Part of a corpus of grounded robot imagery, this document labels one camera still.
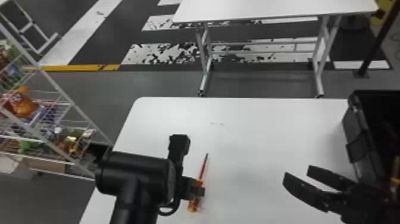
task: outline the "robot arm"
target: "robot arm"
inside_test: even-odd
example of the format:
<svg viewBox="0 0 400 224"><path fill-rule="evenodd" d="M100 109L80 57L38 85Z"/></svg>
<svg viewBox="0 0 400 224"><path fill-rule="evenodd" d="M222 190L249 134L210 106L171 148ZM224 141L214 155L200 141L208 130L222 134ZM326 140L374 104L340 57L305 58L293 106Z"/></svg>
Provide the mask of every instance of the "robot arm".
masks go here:
<svg viewBox="0 0 400 224"><path fill-rule="evenodd" d="M316 166L309 166L307 176L337 192L322 191L285 173L283 186L294 197L323 212L334 212L346 224L396 224L400 206L391 204L390 195L372 186L356 183L344 176Z"/></svg>
<svg viewBox="0 0 400 224"><path fill-rule="evenodd" d="M196 186L196 179L182 176L189 146L186 135L172 135L168 158L120 152L106 155L95 179L101 193L117 197L110 223L155 224L158 214L173 214L180 200L203 197L205 190Z"/></svg>

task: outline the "black pole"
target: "black pole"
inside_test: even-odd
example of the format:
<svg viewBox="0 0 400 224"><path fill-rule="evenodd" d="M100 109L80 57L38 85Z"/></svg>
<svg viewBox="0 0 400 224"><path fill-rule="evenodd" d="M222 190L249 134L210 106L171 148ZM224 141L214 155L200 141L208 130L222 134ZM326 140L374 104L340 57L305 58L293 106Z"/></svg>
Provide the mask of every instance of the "black pole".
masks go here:
<svg viewBox="0 0 400 224"><path fill-rule="evenodd" d="M375 56L376 51L380 48L383 40L385 39L386 35L389 32L389 29L392 27L393 23L396 20L397 15L400 11L400 0L393 0L395 3L392 6L392 9L389 15L386 18L385 23L383 23L382 27L380 28L378 36L375 38L375 42L371 47L370 52L368 53L365 60L362 62L360 69L354 71L354 77L357 78L368 78L366 71L371 64L373 57Z"/></svg>

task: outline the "white table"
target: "white table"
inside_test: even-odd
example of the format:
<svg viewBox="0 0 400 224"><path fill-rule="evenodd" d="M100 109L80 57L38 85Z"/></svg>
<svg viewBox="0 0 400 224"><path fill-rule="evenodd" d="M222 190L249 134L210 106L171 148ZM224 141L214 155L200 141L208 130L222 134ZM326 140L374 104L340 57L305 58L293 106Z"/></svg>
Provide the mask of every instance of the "white table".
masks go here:
<svg viewBox="0 0 400 224"><path fill-rule="evenodd" d="M317 87L316 97L323 97L322 72L329 56L330 49L338 32L342 15L370 13L378 9L374 0L183 0L173 17L174 23L194 23L196 26L196 39L201 55L203 79L199 88L199 96L205 96L205 90L210 78L213 54L212 46L216 45L247 45L249 43L211 43L208 23L216 21L235 20L260 20L268 18L293 18L316 16L322 17L322 24L318 39L313 51L279 51L291 53L313 52L310 59L314 67L314 77ZM327 25L330 17L334 17L332 28ZM322 38L325 40L325 50L318 65L317 53ZM282 42L282 43L313 43L304 41ZM263 42L252 43L254 45L266 44ZM260 53L274 53L274 51L263 51Z"/></svg>
<svg viewBox="0 0 400 224"><path fill-rule="evenodd" d="M291 196L282 180L290 172L328 190L306 178L309 164L355 180L341 125L346 108L344 99L141 98L114 151L166 157L168 137L185 133L183 174L196 178L210 154L201 211L189 213L182 201L160 224L340 224ZM80 223L109 223L114 202L95 190Z"/></svg>

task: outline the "yellow floor line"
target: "yellow floor line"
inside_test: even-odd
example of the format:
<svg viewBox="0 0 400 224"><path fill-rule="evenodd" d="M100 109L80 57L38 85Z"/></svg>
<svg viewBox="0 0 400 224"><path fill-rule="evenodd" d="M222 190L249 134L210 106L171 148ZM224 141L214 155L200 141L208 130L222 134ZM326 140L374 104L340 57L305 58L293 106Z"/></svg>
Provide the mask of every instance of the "yellow floor line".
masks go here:
<svg viewBox="0 0 400 224"><path fill-rule="evenodd" d="M43 66L45 71L116 71L119 64L79 64L72 66Z"/></svg>

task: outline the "white floor marking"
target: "white floor marking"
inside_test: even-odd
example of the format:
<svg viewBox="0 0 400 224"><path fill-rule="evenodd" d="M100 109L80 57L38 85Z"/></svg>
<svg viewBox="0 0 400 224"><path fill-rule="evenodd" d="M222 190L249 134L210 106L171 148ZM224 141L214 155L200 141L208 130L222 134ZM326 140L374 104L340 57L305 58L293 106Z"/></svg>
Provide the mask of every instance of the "white floor marking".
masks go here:
<svg viewBox="0 0 400 224"><path fill-rule="evenodd" d="M157 30L177 30L184 28L194 28L192 24L173 24L172 18L174 15L151 15L145 25L142 28L142 31L157 31ZM269 20L251 20L249 24L271 24L271 23L297 23L297 22L305 22L305 21L316 21L317 17L301 17L301 18L277 18L277 19L269 19ZM218 23L210 23L210 26L238 26L235 22L218 22Z"/></svg>
<svg viewBox="0 0 400 224"><path fill-rule="evenodd" d="M292 41L293 38L284 39L257 39L249 42L271 42L273 41ZM297 38L298 41L311 40L316 41L316 37ZM322 57L324 51L324 41L318 52L318 60ZM215 46L214 51L224 51L226 45ZM237 63L267 63L267 62L287 62L287 63L304 63L312 57L310 53L282 53L280 51L294 50L295 44L264 44L264 45L244 45L240 52L229 55L214 55L214 59L218 62L235 61ZM314 43L297 44L298 50L312 51L315 47ZM246 52L255 51L275 51L268 54L244 54ZM149 44L133 44L126 54L122 64L187 64L199 61L199 52L194 42L170 44L170 43L149 43Z"/></svg>
<svg viewBox="0 0 400 224"><path fill-rule="evenodd" d="M122 0L98 0L39 61L42 66L69 64Z"/></svg>
<svg viewBox="0 0 400 224"><path fill-rule="evenodd" d="M362 61L335 61L335 69L359 69L362 65ZM372 61L370 69L389 69L390 65L385 60Z"/></svg>
<svg viewBox="0 0 400 224"><path fill-rule="evenodd" d="M161 5L179 5L182 2L182 0L160 0L158 3L158 6Z"/></svg>

